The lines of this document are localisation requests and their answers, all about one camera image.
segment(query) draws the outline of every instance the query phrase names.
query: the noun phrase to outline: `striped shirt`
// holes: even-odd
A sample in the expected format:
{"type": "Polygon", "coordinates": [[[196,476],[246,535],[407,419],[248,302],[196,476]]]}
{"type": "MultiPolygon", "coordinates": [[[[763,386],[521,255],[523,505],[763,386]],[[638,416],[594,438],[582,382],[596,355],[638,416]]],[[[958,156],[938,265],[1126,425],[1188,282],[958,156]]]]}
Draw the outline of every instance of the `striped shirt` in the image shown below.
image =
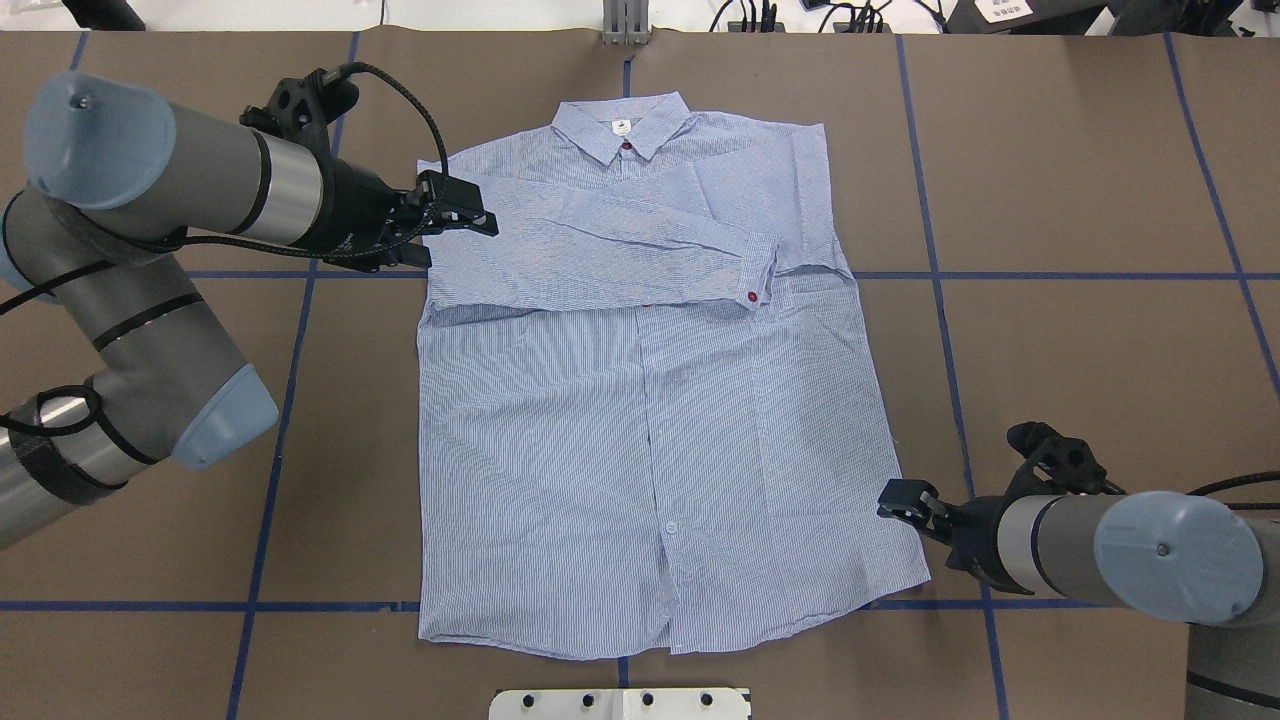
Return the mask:
{"type": "Polygon", "coordinates": [[[500,233],[428,240],[422,638],[733,651],[928,579],[827,163],[675,94],[451,158],[500,233]]]}

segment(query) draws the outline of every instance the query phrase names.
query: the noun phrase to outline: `blue tape line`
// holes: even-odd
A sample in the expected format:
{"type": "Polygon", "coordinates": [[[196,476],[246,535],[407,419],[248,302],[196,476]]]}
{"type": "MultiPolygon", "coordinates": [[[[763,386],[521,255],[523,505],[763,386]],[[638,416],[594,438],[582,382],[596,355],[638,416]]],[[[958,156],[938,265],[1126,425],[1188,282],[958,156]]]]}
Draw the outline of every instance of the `blue tape line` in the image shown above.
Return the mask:
{"type": "Polygon", "coordinates": [[[635,55],[622,60],[622,96],[631,97],[631,60],[635,60],[635,55]]]}
{"type": "Polygon", "coordinates": [[[1005,691],[1005,665],[1000,660],[1000,637],[996,633],[996,612],[991,606],[991,588],[982,585],[982,621],[987,626],[987,652],[991,655],[991,676],[996,683],[996,712],[1009,720],[1009,693],[1005,691]]]}
{"type": "Polygon", "coordinates": [[[416,602],[259,602],[257,612],[416,612],[416,602]]]}
{"type": "Polygon", "coordinates": [[[0,600],[0,612],[244,612],[246,602],[0,600]]]}
{"type": "MultiPolygon", "coordinates": [[[[356,61],[356,50],[360,47],[360,32],[351,33],[351,46],[347,50],[347,61],[356,61]]],[[[332,152],[338,154],[342,143],[343,118],[338,118],[334,128],[332,152]]],[[[248,607],[244,610],[244,623],[241,626],[239,651],[236,655],[236,671],[232,675],[230,696],[227,700],[227,720],[236,720],[239,712],[239,696],[244,685],[244,669],[248,665],[248,648],[253,641],[253,621],[257,615],[256,606],[259,593],[262,587],[262,569],[266,564],[266,546],[271,537],[271,519],[275,512],[275,497],[280,486],[280,471],[284,468],[284,437],[289,432],[289,420],[293,416],[293,400],[298,386],[298,364],[302,359],[302,343],[307,334],[307,320],[311,316],[311,299],[315,295],[317,261],[312,260],[307,268],[307,284],[302,291],[302,310],[298,313],[298,332],[293,340],[293,357],[289,360],[289,380],[284,389],[284,402],[280,409],[280,427],[275,436],[275,455],[271,461],[271,475],[266,483],[266,501],[262,503],[262,524],[257,533],[257,550],[253,553],[253,574],[250,577],[248,607]]]]}
{"type": "Polygon", "coordinates": [[[87,29],[81,31],[81,37],[79,37],[79,40],[76,41],[76,53],[72,54],[72,67],[70,67],[70,69],[74,70],[76,68],[79,67],[81,58],[84,56],[84,46],[86,45],[88,45],[88,31],[87,29]]]}
{"type": "Polygon", "coordinates": [[[940,270],[945,281],[1234,281],[1233,273],[1094,273],[940,270]]]}
{"type": "MultiPolygon", "coordinates": [[[[915,109],[911,102],[911,79],[906,68],[906,46],[901,35],[895,35],[897,45],[897,68],[902,81],[902,102],[906,109],[906,128],[911,141],[911,163],[915,165],[915,190],[920,199],[920,219],[924,224],[924,247],[929,255],[929,274],[933,282],[933,302],[938,314],[938,331],[942,333],[942,359],[947,370],[947,386],[951,391],[951,416],[955,420],[956,434],[960,438],[960,457],[964,461],[964,483],[969,497],[975,497],[973,483],[973,464],[969,459],[969,441],[965,436],[964,411],[960,407],[960,384],[956,380],[955,357],[951,352],[951,328],[947,325],[946,302],[942,297],[942,277],[938,272],[938,251],[933,241],[933,217],[929,213],[929,197],[924,184],[924,163],[920,159],[920,137],[915,127],[915,109]]],[[[1009,720],[1009,703],[1005,698],[1005,673],[1000,662],[1000,642],[996,638],[996,616],[991,609],[991,591],[982,585],[982,614],[987,625],[987,646],[991,655],[991,675],[996,684],[996,705],[1000,720],[1009,720]]]]}
{"type": "Polygon", "coordinates": [[[1204,176],[1204,187],[1208,190],[1210,202],[1213,204],[1213,214],[1217,215],[1217,227],[1222,231],[1222,240],[1226,242],[1226,254],[1231,256],[1231,266],[1235,268],[1235,277],[1240,282],[1240,293],[1244,296],[1244,306],[1249,310],[1249,322],[1253,323],[1253,332],[1258,337],[1258,347],[1262,350],[1262,361],[1266,363],[1267,374],[1271,375],[1271,388],[1280,398],[1280,373],[1276,372],[1275,356],[1267,342],[1267,333],[1262,328],[1262,319],[1258,309],[1253,304],[1253,292],[1249,291],[1249,282],[1240,264],[1240,254],[1235,247],[1235,238],[1231,237],[1231,227],[1226,222],[1226,213],[1222,210],[1222,201],[1217,196],[1217,184],[1213,182],[1213,173],[1208,169],[1208,159],[1204,158],[1204,149],[1199,142],[1199,133],[1196,131],[1196,120],[1192,118],[1192,106],[1187,101],[1187,90],[1183,87],[1183,73],[1178,67],[1178,54],[1174,51],[1174,36],[1165,33],[1165,53],[1169,55],[1169,67],[1174,73],[1174,88],[1178,91],[1178,104],[1183,108],[1183,119],[1187,122],[1187,133],[1192,138],[1192,150],[1196,151],[1196,161],[1199,163],[1201,174],[1204,176]]]}

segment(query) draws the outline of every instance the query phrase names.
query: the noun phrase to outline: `label sticker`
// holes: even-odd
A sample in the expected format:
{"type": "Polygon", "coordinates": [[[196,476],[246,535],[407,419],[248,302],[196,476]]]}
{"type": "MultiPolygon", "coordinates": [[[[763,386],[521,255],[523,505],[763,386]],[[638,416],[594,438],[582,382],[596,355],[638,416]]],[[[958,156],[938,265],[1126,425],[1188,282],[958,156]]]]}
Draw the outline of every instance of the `label sticker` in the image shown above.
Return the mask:
{"type": "Polygon", "coordinates": [[[1032,14],[1032,6],[1027,0],[974,0],[974,3],[988,23],[1001,23],[1032,14]]]}

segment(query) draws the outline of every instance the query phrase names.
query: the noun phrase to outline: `black cable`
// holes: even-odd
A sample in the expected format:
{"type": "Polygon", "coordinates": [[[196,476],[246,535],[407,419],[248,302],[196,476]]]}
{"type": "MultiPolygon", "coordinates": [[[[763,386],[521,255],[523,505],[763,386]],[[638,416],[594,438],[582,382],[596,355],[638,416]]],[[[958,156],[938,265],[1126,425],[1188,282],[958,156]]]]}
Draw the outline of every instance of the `black cable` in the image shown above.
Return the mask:
{"type": "Polygon", "coordinates": [[[1248,475],[1238,475],[1235,478],[1228,478],[1217,483],[1210,483],[1204,487],[1198,487],[1187,495],[1206,496],[1206,495],[1213,495],[1215,492],[1240,488],[1244,486],[1256,486],[1258,483],[1274,483],[1276,480],[1280,480],[1280,470],[1251,473],[1248,475]]]}
{"type": "Polygon", "coordinates": [[[257,250],[259,252],[266,252],[270,255],[283,255],[285,258],[308,258],[311,260],[349,260],[352,258],[369,258],[370,255],[381,255],[388,250],[396,250],[402,245],[408,245],[410,242],[413,242],[413,238],[417,237],[424,229],[426,229],[429,224],[430,222],[426,218],[424,218],[422,222],[417,224],[417,227],[415,227],[412,231],[406,233],[404,237],[397,240],[390,245],[379,245],[378,247],[372,247],[369,250],[358,250],[349,252],[316,252],[314,250],[300,250],[297,247],[288,247],[283,245],[266,245],[264,242],[244,240],[242,237],[223,237],[218,234],[197,234],[187,237],[183,238],[182,242],[179,242],[175,246],[160,246],[160,247],[138,246],[138,247],[142,247],[143,250],[151,250],[152,252],[173,252],[174,250],[178,250],[179,247],[186,247],[187,245],[229,245],[232,247],[243,247],[244,250],[257,250]]]}
{"type": "Polygon", "coordinates": [[[88,407],[88,414],[68,425],[56,425],[52,428],[14,420],[5,414],[0,415],[0,428],[33,437],[64,437],[76,434],[101,419],[102,396],[97,391],[86,386],[61,386],[36,395],[36,423],[40,423],[40,409],[50,400],[61,397],[83,398],[84,405],[88,407]]]}
{"type": "MultiPolygon", "coordinates": [[[[716,26],[719,24],[721,15],[723,15],[724,10],[727,10],[728,6],[732,5],[732,4],[733,4],[733,0],[724,0],[724,4],[721,5],[721,9],[716,10],[716,18],[712,20],[712,27],[707,28],[707,32],[716,32],[716,26]]],[[[746,15],[745,14],[742,15],[742,26],[746,27],[746,15]]]]}
{"type": "Polygon", "coordinates": [[[407,87],[401,85],[398,79],[389,76],[387,70],[378,68],[375,65],[370,65],[369,63],[348,63],[338,68],[338,73],[343,78],[349,78],[351,76],[358,73],[369,73],[376,77],[378,79],[385,82],[387,85],[392,86],[392,90],[399,92],[401,97],[408,100],[410,105],[412,105],[413,109],[417,110],[417,114],[422,115],[422,119],[426,120],[426,127],[431,128],[431,137],[435,140],[435,150],[440,155],[440,173],[448,177],[449,155],[448,152],[444,151],[444,138],[440,137],[440,128],[436,127],[435,119],[431,118],[431,113],[426,110],[426,106],[422,105],[422,102],[420,102],[417,97],[413,97],[413,94],[410,92],[407,87]]]}
{"type": "Polygon", "coordinates": [[[884,8],[888,8],[893,0],[886,0],[879,8],[868,3],[858,12],[858,19],[855,23],[850,23],[849,29],[845,32],[860,32],[860,33],[879,33],[884,32],[884,8]]]}
{"type": "Polygon", "coordinates": [[[942,29],[942,32],[947,31],[947,17],[942,14],[942,0],[938,0],[937,10],[934,10],[933,6],[925,3],[924,0],[911,0],[911,1],[928,10],[929,15],[933,17],[933,22],[938,23],[938,28],[942,29]]]}
{"type": "Polygon", "coordinates": [[[1280,502],[1228,502],[1231,510],[1280,510],[1280,502]]]}
{"type": "Polygon", "coordinates": [[[818,26],[818,32],[822,32],[823,29],[826,29],[826,28],[827,28],[827,20],[829,20],[829,19],[831,19],[831,15],[833,15],[833,14],[836,13],[836,10],[838,10],[838,9],[841,9],[841,8],[844,8],[844,9],[849,10],[849,23],[850,23],[850,24],[852,24],[852,23],[854,23],[854,13],[856,12],[856,8],[854,8],[854,6],[852,6],[851,4],[849,4],[849,3],[833,3],[833,4],[831,5],[831,9],[829,9],[829,10],[827,10],[827,14],[826,14],[826,15],[824,15],[824,17],[822,18],[822,24],[820,24],[820,26],[818,26]]]}
{"type": "Polygon", "coordinates": [[[83,278],[84,275],[92,275],[93,273],[101,273],[102,270],[114,268],[114,263],[106,260],[99,260],[97,263],[90,263],[83,268],[76,268],[74,270],[63,273],[55,278],[50,278],[37,286],[32,286],[29,290],[23,291],[4,302],[0,302],[0,315],[9,314],[22,305],[31,302],[32,300],[47,293],[49,291],[61,287],[72,281],[83,278]]]}

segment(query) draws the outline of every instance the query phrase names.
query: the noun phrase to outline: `robotic arm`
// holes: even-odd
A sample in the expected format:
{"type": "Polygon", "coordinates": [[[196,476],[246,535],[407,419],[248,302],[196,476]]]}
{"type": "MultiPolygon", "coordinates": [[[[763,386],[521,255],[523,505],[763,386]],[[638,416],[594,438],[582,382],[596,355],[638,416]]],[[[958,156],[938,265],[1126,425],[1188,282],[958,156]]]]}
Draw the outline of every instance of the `robotic arm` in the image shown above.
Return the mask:
{"type": "Polygon", "coordinates": [[[1125,495],[1084,441],[1044,423],[1010,428],[1009,443],[1025,461],[1004,495],[955,506],[896,479],[879,515],[950,546],[947,568],[997,591],[1188,623],[1188,720],[1280,720],[1280,521],[1202,497],[1213,486],[1125,495]]]}
{"type": "Polygon", "coordinates": [[[24,164],[29,184],[0,219],[0,277],[24,292],[0,314],[55,295],[106,368],[0,415],[0,548],[169,456],[202,469],[275,424],[270,393],[174,250],[224,243],[376,272],[429,268],[420,234],[498,232],[479,188],[449,177],[426,109],[364,63],[283,79],[239,124],[61,73],[27,118],[24,164]],[[356,73],[413,104],[440,172],[393,190],[332,156],[328,126],[355,106],[356,73]]]}

